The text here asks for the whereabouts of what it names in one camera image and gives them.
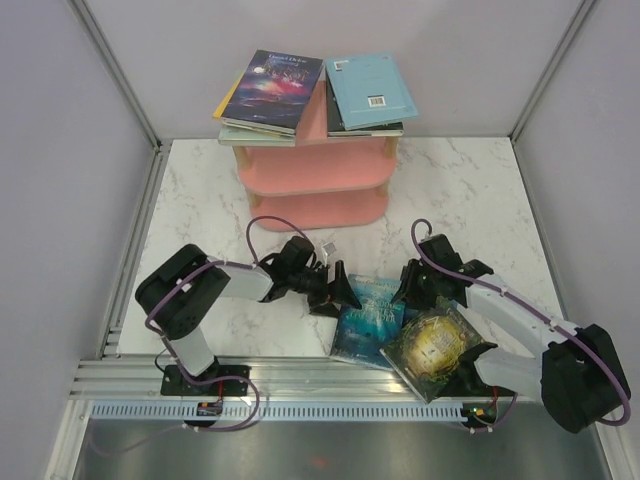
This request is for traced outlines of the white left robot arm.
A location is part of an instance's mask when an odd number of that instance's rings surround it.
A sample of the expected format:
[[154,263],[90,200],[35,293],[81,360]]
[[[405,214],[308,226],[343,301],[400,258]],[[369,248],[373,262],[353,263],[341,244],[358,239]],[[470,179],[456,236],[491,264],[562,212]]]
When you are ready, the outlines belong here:
[[206,395],[219,381],[216,356],[201,328],[214,303],[219,298],[270,303],[288,292],[304,295],[312,315],[337,318],[342,307],[362,308],[344,262],[320,262],[311,241],[302,236],[254,265],[215,259],[187,244],[141,282],[134,298],[147,315],[146,327],[185,370],[184,383]]

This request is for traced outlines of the dark Emily Bronte book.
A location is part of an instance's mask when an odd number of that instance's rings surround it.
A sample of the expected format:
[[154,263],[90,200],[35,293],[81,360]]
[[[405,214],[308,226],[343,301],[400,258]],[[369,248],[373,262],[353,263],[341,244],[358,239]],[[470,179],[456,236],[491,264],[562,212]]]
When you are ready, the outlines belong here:
[[435,308],[438,311],[446,312],[449,314],[450,312],[458,312],[459,304],[456,300],[447,299],[443,296],[438,296],[436,298],[436,306]]

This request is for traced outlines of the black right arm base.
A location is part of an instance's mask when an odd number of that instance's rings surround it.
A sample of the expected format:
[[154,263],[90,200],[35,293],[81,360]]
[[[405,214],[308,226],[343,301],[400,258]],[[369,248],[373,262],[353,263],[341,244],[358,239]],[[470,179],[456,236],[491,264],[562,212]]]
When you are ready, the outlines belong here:
[[509,417],[518,395],[504,387],[488,385],[479,376],[475,361],[484,353],[495,350],[497,345],[484,342],[472,347],[458,358],[458,365],[439,393],[439,398],[461,398],[470,401],[478,398],[489,413],[479,414],[479,406],[464,407],[467,420],[461,428],[470,435],[491,434]]

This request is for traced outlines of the dark Moon and Sixpence book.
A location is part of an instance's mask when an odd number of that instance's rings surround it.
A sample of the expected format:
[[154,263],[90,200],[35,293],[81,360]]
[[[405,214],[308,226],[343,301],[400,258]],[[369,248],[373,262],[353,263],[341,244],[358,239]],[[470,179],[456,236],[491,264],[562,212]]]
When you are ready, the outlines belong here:
[[326,78],[326,111],[327,111],[327,135],[330,138],[356,138],[356,137],[400,137],[404,135],[402,122],[375,125],[372,127],[347,130],[344,127],[339,111],[338,103],[329,78]]

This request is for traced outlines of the pale green Great Gatsby book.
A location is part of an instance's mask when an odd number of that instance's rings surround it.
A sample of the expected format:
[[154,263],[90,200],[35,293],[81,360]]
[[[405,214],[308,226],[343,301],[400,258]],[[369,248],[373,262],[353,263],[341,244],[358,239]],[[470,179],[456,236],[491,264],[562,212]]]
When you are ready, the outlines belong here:
[[225,146],[294,147],[294,137],[222,125],[218,142]]

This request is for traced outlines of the blue 20000 Leagues book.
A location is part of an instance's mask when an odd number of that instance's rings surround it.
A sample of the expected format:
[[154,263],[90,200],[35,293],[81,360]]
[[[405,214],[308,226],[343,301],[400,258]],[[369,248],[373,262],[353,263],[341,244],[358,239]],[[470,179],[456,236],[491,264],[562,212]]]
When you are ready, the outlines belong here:
[[400,333],[405,305],[393,303],[400,287],[394,279],[348,275],[361,308],[341,309],[329,357],[332,360],[392,371],[380,350]]

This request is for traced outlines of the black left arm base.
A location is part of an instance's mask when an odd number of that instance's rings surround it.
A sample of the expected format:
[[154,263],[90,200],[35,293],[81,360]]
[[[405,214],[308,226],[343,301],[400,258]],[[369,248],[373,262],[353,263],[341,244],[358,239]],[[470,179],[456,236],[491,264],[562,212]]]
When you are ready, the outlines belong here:
[[254,401],[246,417],[230,426],[215,426],[218,416],[206,415],[204,420],[185,421],[185,426],[195,430],[210,432],[234,432],[252,426],[258,418],[261,394],[250,378],[250,368],[246,365],[221,365],[214,363],[203,374],[193,377],[180,364],[162,367],[162,396],[213,397],[210,410],[223,407],[228,397],[240,397],[251,393]]

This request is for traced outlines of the light blue book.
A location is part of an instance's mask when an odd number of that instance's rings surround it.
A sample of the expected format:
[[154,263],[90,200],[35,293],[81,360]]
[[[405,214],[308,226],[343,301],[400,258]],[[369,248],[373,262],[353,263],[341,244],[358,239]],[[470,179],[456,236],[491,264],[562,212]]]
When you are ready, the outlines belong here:
[[325,66],[347,131],[419,115],[390,52],[329,58]]

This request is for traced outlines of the purple Robinson Crusoe book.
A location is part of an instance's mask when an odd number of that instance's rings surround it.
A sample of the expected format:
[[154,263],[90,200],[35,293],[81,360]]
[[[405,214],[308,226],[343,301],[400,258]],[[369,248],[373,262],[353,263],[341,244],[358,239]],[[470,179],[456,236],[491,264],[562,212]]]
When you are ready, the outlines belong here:
[[323,68],[320,58],[257,50],[220,120],[293,137]]

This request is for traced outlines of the yellow Little Prince book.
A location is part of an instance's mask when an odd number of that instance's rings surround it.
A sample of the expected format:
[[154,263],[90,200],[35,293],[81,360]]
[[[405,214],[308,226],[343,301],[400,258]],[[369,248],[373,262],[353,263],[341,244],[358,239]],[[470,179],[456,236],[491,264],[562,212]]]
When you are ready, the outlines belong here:
[[232,84],[232,86],[230,87],[230,89],[227,91],[227,93],[225,94],[224,98],[222,99],[222,101],[218,104],[218,106],[216,107],[216,109],[213,112],[212,118],[219,120],[222,118],[222,114],[224,113],[227,105],[229,104],[229,101],[231,100],[234,92],[236,91],[239,83],[242,80],[244,73],[242,71],[238,71],[237,72],[237,76],[236,79],[234,81],[234,83]]

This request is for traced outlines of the green gold fantasy book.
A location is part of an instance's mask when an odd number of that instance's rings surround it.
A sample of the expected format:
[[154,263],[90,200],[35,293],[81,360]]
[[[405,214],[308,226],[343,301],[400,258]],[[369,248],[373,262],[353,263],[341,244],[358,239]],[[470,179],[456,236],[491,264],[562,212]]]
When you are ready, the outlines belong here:
[[380,353],[409,389],[425,403],[437,397],[458,358],[487,342],[458,311],[420,311]]

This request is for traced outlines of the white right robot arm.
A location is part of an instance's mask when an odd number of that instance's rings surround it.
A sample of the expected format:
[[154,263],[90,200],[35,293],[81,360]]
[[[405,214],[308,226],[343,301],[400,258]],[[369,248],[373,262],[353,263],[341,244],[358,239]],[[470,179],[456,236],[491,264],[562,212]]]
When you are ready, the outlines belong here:
[[[629,420],[631,389],[604,328],[580,327],[533,305],[488,265],[463,261],[444,234],[414,245],[419,256],[404,266],[397,300],[424,309],[449,300],[497,324],[529,353],[522,357],[497,345],[472,348],[456,370],[464,391],[502,387],[542,404],[570,433]],[[617,408],[623,413],[613,421],[608,416]]]

